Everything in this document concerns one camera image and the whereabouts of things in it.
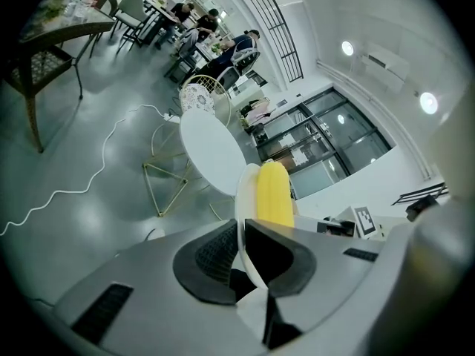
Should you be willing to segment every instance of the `staircase railing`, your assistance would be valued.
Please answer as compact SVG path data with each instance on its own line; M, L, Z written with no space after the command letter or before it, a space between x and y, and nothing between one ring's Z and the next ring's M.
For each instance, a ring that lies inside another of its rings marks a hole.
M275 0L251 0L251 2L272 37L289 82L303 78L304 74L292 34L277 2Z
M421 190L413 191L407 194L402 194L392 205L415 202L423 197L426 197L427 195L432 195L435 199L437 199L447 194L449 194L448 188L445 182L442 182L438 183L437 185L432 185L431 187L423 188Z

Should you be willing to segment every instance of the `man sitting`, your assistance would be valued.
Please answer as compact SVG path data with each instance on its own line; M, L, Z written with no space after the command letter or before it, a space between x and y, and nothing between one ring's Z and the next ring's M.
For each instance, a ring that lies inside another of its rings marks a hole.
M192 3L188 4L182 4L178 3L176 4L170 13L170 16L173 17L178 21L179 24L182 24L191 14L191 11L194 9L194 5ZM174 26L176 25L176 22L173 22L170 19L167 19L166 17L162 17L148 32L147 36L143 39L143 44L149 45L151 42L154 40L154 37L158 34L160 31L160 28L163 28L166 30L166 33L161 36L155 46L157 49L162 48L162 43L165 42L167 39L169 39L171 36L174 35Z
M224 53L210 61L210 63L195 73L197 75L207 75L216 79L225 69L232 66L231 58L235 51L257 47L257 42L260 37L261 35L259 32L256 29L252 29L245 31L243 35L238 36L231 41L225 42L221 45L221 49L225 50Z
M174 56L190 54L194 50L194 45L197 42L203 42L210 35L212 35L218 26L217 17L219 12L216 9L211 9L207 15L200 17L196 25L187 30L181 37L177 50Z

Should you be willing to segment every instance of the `black vent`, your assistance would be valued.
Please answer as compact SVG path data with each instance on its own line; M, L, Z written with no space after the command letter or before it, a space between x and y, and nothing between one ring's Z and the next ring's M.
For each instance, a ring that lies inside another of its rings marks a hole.
M232 226L196 252L196 264L208 277L229 286L232 263L238 253L237 229Z
M348 248L345 252L343 252L343 254L346 254L347 256L359 258L361 260L370 261L371 263L374 263L376 261L376 258L378 258L377 253L362 251L361 249L356 249L356 248Z
M113 284L73 324L73 331L93 344L98 344L119 314L133 289Z
M378 65L380 65L381 67L384 67L386 68L386 64L381 62L379 59L371 56L370 54L368 54L368 58L371 59L373 62L377 63Z

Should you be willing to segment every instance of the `yellow cushion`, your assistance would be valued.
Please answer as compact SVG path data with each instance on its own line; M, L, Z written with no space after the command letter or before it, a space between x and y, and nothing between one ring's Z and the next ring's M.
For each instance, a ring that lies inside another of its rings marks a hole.
M294 226L289 174L279 162L262 165L258 176L258 219Z

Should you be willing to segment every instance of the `air conditioner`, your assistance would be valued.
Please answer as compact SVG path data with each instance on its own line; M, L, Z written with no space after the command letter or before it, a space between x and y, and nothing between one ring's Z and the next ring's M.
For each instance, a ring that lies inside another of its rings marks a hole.
M371 42L367 44L367 54L361 60L366 65L367 74L395 93L401 90L409 74L408 61Z

